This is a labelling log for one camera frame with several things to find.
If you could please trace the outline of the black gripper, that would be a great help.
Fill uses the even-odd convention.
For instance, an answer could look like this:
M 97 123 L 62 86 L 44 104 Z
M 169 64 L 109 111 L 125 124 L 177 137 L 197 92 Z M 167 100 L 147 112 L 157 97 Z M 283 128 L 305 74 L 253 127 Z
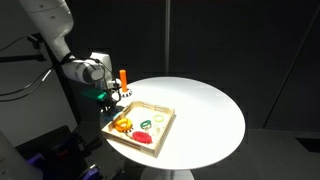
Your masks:
M 116 101 L 112 99 L 106 99 L 99 102 L 99 106 L 101 107 L 103 112 L 113 111 L 116 107 Z

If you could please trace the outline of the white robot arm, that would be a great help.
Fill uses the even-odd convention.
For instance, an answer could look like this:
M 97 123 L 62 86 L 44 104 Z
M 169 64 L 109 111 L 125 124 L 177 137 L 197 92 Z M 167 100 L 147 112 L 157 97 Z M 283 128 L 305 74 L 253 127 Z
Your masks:
M 84 92 L 96 100 L 104 112 L 113 110 L 121 100 L 112 95 L 119 92 L 119 81 L 112 73 L 108 54 L 92 52 L 88 58 L 75 57 L 65 36 L 73 28 L 73 17 L 65 0 L 18 0 L 29 15 L 49 50 L 61 66 L 63 74 L 71 80 L 94 85 Z

